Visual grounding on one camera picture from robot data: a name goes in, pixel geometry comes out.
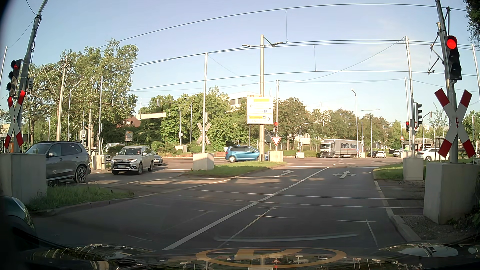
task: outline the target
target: traffic light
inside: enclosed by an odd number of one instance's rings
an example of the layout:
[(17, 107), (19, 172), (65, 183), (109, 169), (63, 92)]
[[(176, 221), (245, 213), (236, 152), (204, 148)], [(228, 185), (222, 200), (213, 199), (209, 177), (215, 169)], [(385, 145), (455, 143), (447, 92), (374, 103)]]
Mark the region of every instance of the traffic light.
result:
[(460, 66), (460, 53), (458, 52), (456, 37), (447, 37), (447, 57), (450, 80), (462, 79), (462, 67)]
[(13, 71), (10, 71), (8, 78), (11, 80), (7, 83), (7, 90), (10, 92), (9, 97), (14, 97), (17, 95), (17, 81), (18, 75), (20, 73), (20, 65), (22, 64), (22, 59), (13, 60), (10, 66)]
[(415, 102), (415, 120), (417, 123), (416, 126), (420, 126), (423, 123), (422, 116), (420, 115), (421, 113), (420, 108), (421, 108), (421, 104), (418, 104)]

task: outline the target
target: car wheel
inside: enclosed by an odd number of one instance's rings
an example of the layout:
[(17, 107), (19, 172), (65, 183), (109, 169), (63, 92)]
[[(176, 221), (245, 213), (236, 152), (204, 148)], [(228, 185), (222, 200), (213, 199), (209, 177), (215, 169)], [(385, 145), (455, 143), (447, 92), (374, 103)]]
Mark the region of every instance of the car wheel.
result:
[(87, 168), (84, 165), (78, 166), (74, 180), (76, 183), (85, 183), (87, 181)]
[(140, 162), (140, 164), (138, 164), (138, 170), (137, 170), (137, 174), (142, 174), (144, 172), (144, 166), (143, 164)]

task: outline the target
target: truck trailer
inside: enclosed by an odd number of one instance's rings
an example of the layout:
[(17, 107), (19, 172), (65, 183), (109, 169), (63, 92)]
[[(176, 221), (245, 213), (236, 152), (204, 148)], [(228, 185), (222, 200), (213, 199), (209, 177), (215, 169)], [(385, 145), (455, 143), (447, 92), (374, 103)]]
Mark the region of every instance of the truck trailer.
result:
[(322, 158), (356, 158), (363, 149), (360, 141), (345, 139), (327, 139), (320, 145)]

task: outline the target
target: sky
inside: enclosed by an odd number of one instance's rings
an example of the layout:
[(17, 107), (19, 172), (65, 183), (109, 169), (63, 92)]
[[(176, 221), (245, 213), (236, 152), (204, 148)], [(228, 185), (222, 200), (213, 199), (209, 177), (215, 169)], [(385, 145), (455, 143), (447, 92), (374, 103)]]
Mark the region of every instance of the sky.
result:
[[(35, 12), (41, 2), (42, 0), (28, 0)], [(404, 81), (405, 77), (408, 78), (408, 61), (405, 42), (402, 40), (408, 36), (412, 43), (410, 54), (414, 71), (414, 99), (423, 105), (423, 115), (435, 110), (434, 104), (441, 109), (434, 92), (440, 86), (446, 91), (444, 68), (437, 63), (433, 68), (435, 73), (428, 75), (426, 72), (429, 65), (435, 62), (436, 56), (428, 43), (414, 44), (414, 41), (432, 43), (435, 40), (436, 23), (439, 21), (436, 8), (343, 5), (284, 9), (331, 3), (435, 5), (434, 0), (49, 0), (42, 13), (32, 62), (37, 65), (57, 62), (65, 49), (82, 51), (85, 47), (99, 47), (111, 38), (120, 40), (219, 16), (282, 9), (175, 27), (131, 38), (122, 41), (121, 45), (138, 46), (136, 63), (143, 63), (239, 48), (242, 44), (259, 45), (260, 35), (263, 34), (272, 43), (284, 43), (276, 48), (264, 49), (265, 74), (274, 74), (265, 76), (265, 94), (271, 91), (275, 95), (275, 80), (280, 80), (280, 99), (297, 97), (310, 108), (316, 108), (320, 104), (331, 110), (344, 108), (357, 111), (359, 117), (367, 113), (362, 110), (380, 109), (373, 111), (373, 114), (393, 122), (408, 119)], [(443, 0), (442, 6), (465, 9), (463, 1), (459, 0)], [(455, 88), (458, 101), (464, 89), (473, 94), (468, 108), (470, 111), (480, 110), (480, 96), (466, 14), (465, 11), (451, 11), (450, 34), (457, 37), (459, 44), (467, 45), (463, 46), (465, 49), (459, 50), (463, 80), (458, 81)], [(24, 57), (31, 32), (29, 23), (34, 17), (26, 0), (11, 0), (1, 22), (0, 53), (8, 46), (0, 82), (0, 89), (4, 89), (0, 91), (2, 109), (8, 107), (6, 84), (9, 81), (10, 62)], [(318, 45), (320, 41), (340, 39), (391, 39), (398, 43)], [(293, 46), (314, 43), (317, 45)], [(434, 50), (441, 53), (440, 47), (435, 47)], [(323, 72), (343, 69), (346, 71), (334, 74)], [(178, 97), (183, 93), (203, 91), (204, 55), (144, 65), (133, 71), (131, 91), (139, 97), (137, 109), (157, 95), (171, 94)], [(219, 86), (220, 91), (227, 94), (242, 91), (259, 93), (259, 72), (258, 48), (212, 53), (209, 54), (207, 64), (207, 79), (210, 79), (207, 87)], [(254, 76), (218, 79), (246, 75)], [(161, 87), (136, 90), (153, 86)], [(351, 89), (357, 94), (357, 105)], [(428, 119), (428, 116), (424, 117), (424, 123), (428, 124)]]

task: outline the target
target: blue minivan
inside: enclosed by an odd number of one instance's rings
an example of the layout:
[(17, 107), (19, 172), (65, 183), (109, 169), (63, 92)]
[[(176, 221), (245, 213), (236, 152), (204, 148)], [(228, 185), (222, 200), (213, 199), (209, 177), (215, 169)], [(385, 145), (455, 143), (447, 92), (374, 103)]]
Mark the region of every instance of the blue minivan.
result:
[(238, 160), (258, 160), (260, 151), (251, 146), (230, 146), (225, 151), (225, 159), (230, 162), (236, 162)]

